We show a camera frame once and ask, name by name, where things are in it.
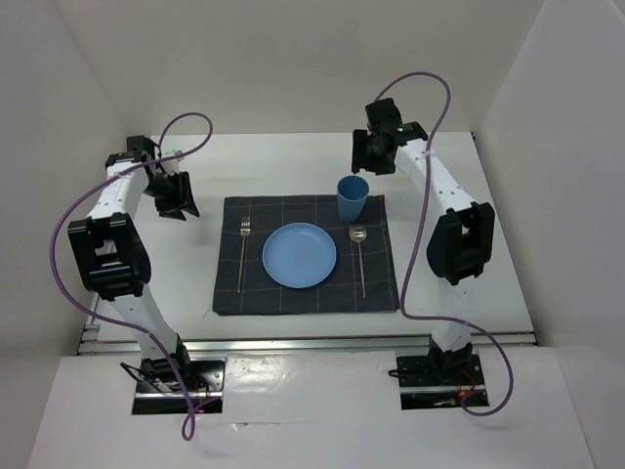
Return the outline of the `blue cup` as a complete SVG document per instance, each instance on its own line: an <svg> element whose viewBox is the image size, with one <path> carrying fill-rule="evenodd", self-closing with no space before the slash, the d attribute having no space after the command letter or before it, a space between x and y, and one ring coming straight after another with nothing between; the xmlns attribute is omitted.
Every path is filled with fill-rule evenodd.
<svg viewBox="0 0 625 469"><path fill-rule="evenodd" d="M357 175L342 178L337 185L339 218L346 223L355 222L369 194L368 183Z"/></svg>

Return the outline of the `silver fork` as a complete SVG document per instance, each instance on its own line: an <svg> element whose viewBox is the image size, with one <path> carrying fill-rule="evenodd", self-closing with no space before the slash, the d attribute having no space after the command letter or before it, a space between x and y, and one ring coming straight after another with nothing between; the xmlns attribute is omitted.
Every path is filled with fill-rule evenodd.
<svg viewBox="0 0 625 469"><path fill-rule="evenodd" d="M240 248L240 256L239 256L239 263L238 263L237 292L240 292L241 287L242 287L246 243L247 243L248 236L251 234L251 220L249 216L243 216L241 218L239 234L241 237L241 248Z"/></svg>

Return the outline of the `silver spoon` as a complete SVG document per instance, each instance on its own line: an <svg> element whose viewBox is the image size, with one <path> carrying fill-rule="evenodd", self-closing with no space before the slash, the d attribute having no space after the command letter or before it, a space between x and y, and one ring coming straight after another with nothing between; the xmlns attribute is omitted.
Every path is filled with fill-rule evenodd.
<svg viewBox="0 0 625 469"><path fill-rule="evenodd" d="M366 297L365 271L361 245L367 239L367 230L363 225L351 225L349 227L349 236L351 241L357 246L362 296Z"/></svg>

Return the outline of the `blue plate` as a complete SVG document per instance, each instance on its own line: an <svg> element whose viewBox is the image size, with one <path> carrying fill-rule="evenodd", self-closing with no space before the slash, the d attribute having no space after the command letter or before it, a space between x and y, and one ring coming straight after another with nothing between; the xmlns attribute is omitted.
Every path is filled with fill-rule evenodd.
<svg viewBox="0 0 625 469"><path fill-rule="evenodd" d="M278 284L294 289L316 286L333 272L337 248L319 226L292 223L274 231L262 252L267 274Z"/></svg>

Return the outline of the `dark checked cloth placemat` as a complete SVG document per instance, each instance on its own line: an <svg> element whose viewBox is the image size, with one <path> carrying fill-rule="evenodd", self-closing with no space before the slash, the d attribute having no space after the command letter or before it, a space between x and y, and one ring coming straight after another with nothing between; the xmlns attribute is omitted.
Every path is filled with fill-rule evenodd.
<svg viewBox="0 0 625 469"><path fill-rule="evenodd" d="M399 294L386 200L369 196L362 243L329 194L224 201L213 311L222 317L390 313Z"/></svg>

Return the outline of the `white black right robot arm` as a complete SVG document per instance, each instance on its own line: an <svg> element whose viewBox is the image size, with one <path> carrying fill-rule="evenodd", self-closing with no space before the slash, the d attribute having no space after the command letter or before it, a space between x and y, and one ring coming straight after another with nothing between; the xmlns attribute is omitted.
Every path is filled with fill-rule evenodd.
<svg viewBox="0 0 625 469"><path fill-rule="evenodd" d="M434 229L426 259L438 279L438 320L429 338L426 363L398 375L425 375L441 385L459 384L469 369L473 347L467 322L472 315L476 278L491 259L495 214L452 177L441 160L415 142L432 139L416 121L402 120L391 98L365 107L367 128L353 132L352 170L376 175L403 172L428 200L426 219Z"/></svg>

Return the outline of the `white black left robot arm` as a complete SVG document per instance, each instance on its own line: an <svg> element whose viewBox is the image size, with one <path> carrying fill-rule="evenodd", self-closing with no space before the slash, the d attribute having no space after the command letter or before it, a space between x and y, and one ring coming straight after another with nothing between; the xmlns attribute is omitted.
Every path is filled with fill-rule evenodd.
<svg viewBox="0 0 625 469"><path fill-rule="evenodd" d="M106 160L110 185L85 219L68 224L67 234L86 289L132 325L142 354L136 376L179 391L192 381L194 368L149 289L151 264L134 216L144 194L154 199L163 218L184 221L186 214L197 217L199 211L188 172L177 162L159 162L157 151L157 143L148 137L127 138L126 150Z"/></svg>

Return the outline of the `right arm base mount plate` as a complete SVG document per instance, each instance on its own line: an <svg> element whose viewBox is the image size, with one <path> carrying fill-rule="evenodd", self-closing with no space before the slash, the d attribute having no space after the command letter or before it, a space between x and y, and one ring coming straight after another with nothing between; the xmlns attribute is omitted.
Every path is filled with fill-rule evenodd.
<svg viewBox="0 0 625 469"><path fill-rule="evenodd" d="M489 399L477 354L467 364L442 376L435 375L426 356L396 357L388 375L397 380L402 410L488 407Z"/></svg>

